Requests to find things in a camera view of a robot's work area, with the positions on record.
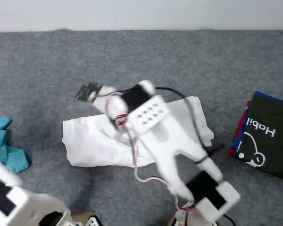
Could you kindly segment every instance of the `black wire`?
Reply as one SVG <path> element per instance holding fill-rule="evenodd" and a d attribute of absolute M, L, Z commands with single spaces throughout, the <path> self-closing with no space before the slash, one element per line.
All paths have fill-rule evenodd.
<path fill-rule="evenodd" d="M 181 92 L 179 92 L 179 91 L 177 91 L 175 89 L 169 88 L 169 87 L 156 87 L 156 89 L 171 91 L 171 92 L 177 94 L 178 96 L 180 96 L 185 101 L 185 103 L 186 103 L 186 105 L 188 107 L 188 111 L 189 111 L 189 113 L 191 115 L 191 120 L 192 120 L 192 123 L 193 123 L 193 125 L 195 127 L 198 140 L 200 141 L 202 148 L 206 150 L 206 147 L 204 146 L 204 144 L 203 144 L 203 142 L 201 140 L 201 137 L 199 135 L 199 132 L 198 132 L 198 129 L 197 129 L 197 126 L 196 126 L 195 115 L 194 115 L 194 108 L 191 105 L 191 103 L 188 101 L 187 97 L 184 94 L 182 94 Z"/>
<path fill-rule="evenodd" d="M 224 216 L 226 219 L 228 219 L 228 220 L 232 223 L 233 226 L 236 226 L 234 220 L 231 219 L 228 215 L 224 214 L 223 216 Z"/>
<path fill-rule="evenodd" d="M 207 157 L 210 157 L 215 151 L 218 151 L 220 150 L 221 148 L 224 148 L 224 144 L 218 144 L 217 147 L 214 147 L 214 148 L 208 148 L 208 147 L 205 147 L 202 140 L 201 140 L 201 137 L 199 135 L 199 131 L 198 131 L 198 128 L 197 128 L 197 125 L 196 125 L 196 120 L 195 120 L 195 114 L 194 114 L 194 108 L 192 106 L 192 104 L 188 101 L 186 95 L 182 94 L 181 92 L 175 90 L 175 89 L 172 89 L 170 87 L 156 87 L 156 89 L 160 89 L 160 90 L 168 90 L 168 91 L 171 91 L 175 94 L 177 94 L 178 96 L 180 96 L 186 103 L 187 107 L 188 107 L 188 111 L 191 115 L 191 121 L 194 125 L 194 128 L 195 128 L 195 131 L 196 131 L 196 134 L 197 134 L 197 137 L 198 137 L 198 140 L 200 141 L 201 143 L 201 146 L 204 150 L 207 151 L 208 153 L 208 156 Z M 195 164 L 198 164 L 198 163 L 201 163 L 202 161 L 204 161 L 207 157 L 199 160 L 198 162 L 195 162 Z"/>

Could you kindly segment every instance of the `white robot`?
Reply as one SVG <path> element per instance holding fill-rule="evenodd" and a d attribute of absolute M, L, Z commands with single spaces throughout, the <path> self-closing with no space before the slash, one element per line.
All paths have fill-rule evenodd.
<path fill-rule="evenodd" d="M 76 98 L 92 103 L 108 115 L 118 130 L 116 139 L 132 147 L 133 159 L 137 156 L 134 147 L 137 139 L 149 151 L 162 179 L 139 179 L 135 162 L 137 179 L 142 182 L 158 179 L 167 185 L 176 203 L 177 196 L 188 201 L 186 206 L 178 207 L 174 225 L 211 226 L 239 201 L 240 195 L 223 181 L 208 153 L 185 133 L 149 81 L 124 91 L 86 83 Z M 175 162 L 178 152 L 193 160 L 201 170 L 187 185 L 178 175 Z M 72 220 L 69 209 L 60 200 L 22 189 L 19 177 L 1 164 L 0 181 L 0 226 L 83 226 Z M 101 224 L 91 216 L 86 225 Z"/>

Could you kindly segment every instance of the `wooden base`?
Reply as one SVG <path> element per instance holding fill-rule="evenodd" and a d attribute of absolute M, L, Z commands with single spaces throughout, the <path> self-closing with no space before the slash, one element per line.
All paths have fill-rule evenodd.
<path fill-rule="evenodd" d="M 74 220 L 74 222 L 80 222 L 84 225 L 87 223 L 89 217 L 91 215 L 95 215 L 94 212 L 80 212 L 80 213 L 71 213 L 71 217 Z"/>

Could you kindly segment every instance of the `white wire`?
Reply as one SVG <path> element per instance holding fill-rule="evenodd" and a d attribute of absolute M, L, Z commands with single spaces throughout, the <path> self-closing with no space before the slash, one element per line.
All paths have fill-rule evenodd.
<path fill-rule="evenodd" d="M 127 128 L 125 125 L 124 125 L 123 127 L 124 127 L 126 133 L 128 134 L 128 137 L 129 137 L 129 140 L 130 140 L 130 144 L 131 144 L 132 157 L 133 157 L 133 165 L 134 165 L 134 177 L 135 177 L 135 179 L 137 179 L 137 180 L 140 181 L 140 182 L 148 182 L 148 181 L 150 181 L 150 180 L 158 180 L 158 181 L 164 183 L 167 187 L 169 187 L 169 184 L 168 184 L 165 180 L 163 180 L 163 179 L 161 179 L 161 178 L 158 178 L 158 177 L 149 177 L 149 178 L 147 178 L 147 179 L 141 179 L 141 178 L 138 176 L 138 165 L 137 165 L 137 152 L 138 152 L 138 148 L 137 148 L 137 149 L 135 148 L 135 145 L 134 145 L 134 143 L 133 143 L 133 140 L 132 140 L 132 137 L 131 137 L 131 134 L 130 134 L 128 128 Z M 175 193 L 171 192 L 170 189 L 169 189 L 169 192 L 170 192 L 170 193 L 174 196 L 174 198 L 175 198 L 175 207 L 176 207 L 176 209 L 177 209 L 177 210 L 180 210 L 180 207 L 178 206 L 178 202 L 179 202 L 179 201 L 178 201 L 178 196 L 177 196 Z"/>

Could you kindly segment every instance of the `cable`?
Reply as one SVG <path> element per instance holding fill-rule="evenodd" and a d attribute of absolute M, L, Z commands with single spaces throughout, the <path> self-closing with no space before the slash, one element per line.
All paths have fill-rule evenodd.
<path fill-rule="evenodd" d="M 134 177 L 135 177 L 135 179 L 137 179 L 137 180 L 140 181 L 140 182 L 148 182 L 148 181 L 150 181 L 150 180 L 158 180 L 158 181 L 164 183 L 166 186 L 169 186 L 169 184 L 168 184 L 165 180 L 163 180 L 163 179 L 161 179 L 161 178 L 159 178 L 159 177 L 152 176 L 152 177 L 149 177 L 149 178 L 147 178 L 147 179 L 141 179 L 141 178 L 138 176 L 137 150 L 135 149 L 135 145 L 134 145 L 132 136 L 131 136 L 131 134 L 130 134 L 128 128 L 127 128 L 125 125 L 123 125 L 123 128 L 124 128 L 125 132 L 128 134 L 128 137 L 129 137 L 129 140 L 130 140 L 130 145 L 131 145 L 131 150 L 132 150 L 132 156 L 133 156 Z M 177 196 L 176 194 L 172 193 L 172 192 L 171 192 L 171 194 L 172 194 L 172 195 L 174 196 L 174 198 L 175 198 L 175 207 L 176 207 L 178 210 L 184 210 L 184 211 L 188 212 L 188 211 L 191 211 L 191 210 L 195 209 L 194 205 L 192 205 L 192 207 L 189 207 L 189 208 L 180 207 L 180 206 L 178 205 L 178 196 Z"/>
<path fill-rule="evenodd" d="M 191 116 L 191 121 L 192 121 L 192 124 L 193 124 L 193 126 L 195 128 L 198 140 L 200 141 L 200 144 L 201 144 L 202 148 L 208 152 L 208 157 L 210 157 L 215 151 L 218 151 L 219 149 L 224 147 L 224 144 L 220 144 L 216 148 L 208 150 L 208 148 L 204 146 L 204 144 L 203 144 L 203 142 L 201 140 L 201 137 L 200 137 L 197 125 L 196 125 L 194 108 L 193 108 L 192 104 L 188 101 L 187 97 L 184 94 L 182 94 L 181 92 L 179 92 L 179 91 L 177 91 L 175 89 L 172 89 L 170 87 L 156 87 L 156 89 L 171 91 L 171 92 L 177 94 L 178 96 L 180 96 L 184 100 L 184 102 L 186 103 L 186 105 L 188 107 L 188 111 L 189 111 L 190 116 Z"/>
<path fill-rule="evenodd" d="M 160 90 L 168 90 L 168 91 L 171 91 L 175 94 L 177 94 L 178 96 L 180 96 L 186 103 L 187 107 L 188 107 L 188 111 L 190 113 L 190 116 L 191 116 L 191 121 L 192 121 L 192 124 L 194 125 L 195 127 L 195 130 L 196 130 L 196 134 L 197 134 L 197 137 L 198 137 L 198 140 L 200 141 L 201 143 L 201 146 L 203 147 L 203 149 L 206 149 L 206 147 L 204 146 L 202 140 L 201 140 L 201 137 L 199 135 L 199 132 L 198 132 L 198 128 L 196 126 L 196 120 L 195 120 L 195 115 L 194 115 L 194 108 L 193 106 L 191 105 L 191 103 L 188 101 L 187 97 L 182 94 L 181 92 L 175 90 L 175 89 L 172 89 L 170 87 L 156 87 L 156 89 L 160 89 Z"/>
<path fill-rule="evenodd" d="M 228 215 L 224 214 L 223 216 L 224 216 L 226 219 L 228 219 L 228 220 L 232 223 L 233 226 L 236 226 L 236 223 L 234 222 L 234 220 L 231 219 Z"/>

